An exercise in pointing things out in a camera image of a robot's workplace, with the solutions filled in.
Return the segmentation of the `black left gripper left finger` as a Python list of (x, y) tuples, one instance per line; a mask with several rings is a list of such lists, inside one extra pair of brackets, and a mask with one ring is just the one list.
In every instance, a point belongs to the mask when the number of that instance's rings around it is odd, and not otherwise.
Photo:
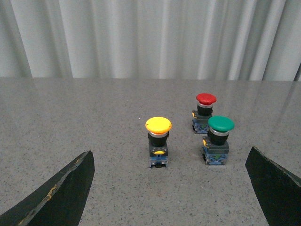
[(77, 226), (95, 172), (91, 151), (83, 152), (42, 186), (0, 216), (2, 226)]

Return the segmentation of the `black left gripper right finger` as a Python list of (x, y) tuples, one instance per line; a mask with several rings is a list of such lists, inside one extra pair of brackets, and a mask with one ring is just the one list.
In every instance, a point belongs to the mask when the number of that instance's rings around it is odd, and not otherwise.
[(270, 226), (301, 224), (301, 179), (253, 146), (246, 169)]

